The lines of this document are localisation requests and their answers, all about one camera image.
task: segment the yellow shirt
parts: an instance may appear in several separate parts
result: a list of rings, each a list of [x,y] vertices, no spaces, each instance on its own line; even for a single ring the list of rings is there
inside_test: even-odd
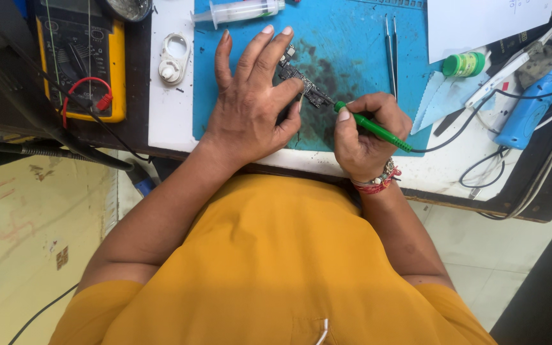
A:
[[[339,188],[247,175],[145,285],[91,286],[51,344],[495,344],[455,291],[391,267]]]

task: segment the beige floor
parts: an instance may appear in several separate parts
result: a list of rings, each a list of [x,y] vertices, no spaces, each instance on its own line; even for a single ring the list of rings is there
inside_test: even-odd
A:
[[[93,163],[30,157],[0,167],[0,344],[78,282],[103,234],[139,200],[125,173]],[[457,291],[490,330],[552,238],[552,223],[495,222],[410,204]],[[67,246],[69,261],[57,270]],[[70,298],[44,312],[16,344],[46,344]]]
[[[115,174],[89,162],[28,157],[0,166],[0,344],[79,281],[103,237],[112,185]],[[57,270],[65,247],[69,259]],[[16,344],[48,343],[70,298],[46,310]]]

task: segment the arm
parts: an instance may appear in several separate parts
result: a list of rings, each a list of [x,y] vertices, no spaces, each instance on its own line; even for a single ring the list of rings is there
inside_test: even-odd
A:
[[[272,87],[272,76],[293,38],[286,27],[273,40],[269,25],[249,43],[235,72],[229,70],[232,39],[225,30],[217,47],[217,105],[195,150],[103,240],[77,292],[108,280],[145,284],[180,247],[200,208],[244,165],[284,147],[301,126],[299,103],[275,126],[280,112],[303,90],[300,79]]]
[[[365,182],[382,174],[396,147],[357,132],[350,112],[370,112],[374,121],[405,140],[412,121],[386,93],[365,95],[338,114],[335,157],[352,179]],[[379,235],[391,266],[410,284],[436,283],[455,289],[425,227],[397,184],[376,194],[361,193],[364,218]]]

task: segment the digital multimeter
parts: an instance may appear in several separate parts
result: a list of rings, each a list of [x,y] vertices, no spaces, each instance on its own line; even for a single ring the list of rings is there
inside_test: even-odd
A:
[[[69,90],[85,77],[97,77],[111,86],[111,106],[100,111],[99,100],[108,93],[100,82],[81,83],[73,95],[92,102],[91,110],[104,122],[125,119],[125,32],[121,21],[105,15],[95,0],[35,0],[35,16],[42,69]],[[63,96],[44,81],[45,92],[58,109]],[[93,120],[73,102],[67,117]]]

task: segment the blue silicone mat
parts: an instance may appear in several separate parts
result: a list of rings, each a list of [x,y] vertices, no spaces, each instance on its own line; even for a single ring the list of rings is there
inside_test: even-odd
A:
[[[215,0],[215,4],[230,3]],[[214,77],[214,52],[229,29],[233,38],[231,70],[246,45],[266,25],[276,32],[287,25],[295,30],[292,44],[297,47],[292,64],[335,101],[349,102],[377,91],[389,92],[385,14],[393,35],[393,15],[397,19],[399,48],[399,106],[413,120],[423,97],[429,73],[440,63],[429,65],[427,57],[427,11],[425,2],[409,0],[287,0],[284,11],[261,19],[223,23],[214,30],[212,22],[195,26],[195,77],[193,87],[193,136],[199,140],[216,104],[218,88]],[[209,11],[208,0],[195,0],[195,12]],[[317,109],[307,100],[301,111],[302,127],[287,148],[333,151],[336,113],[328,106]],[[425,149],[431,127],[410,136],[407,142]],[[422,153],[396,155],[422,156]]]

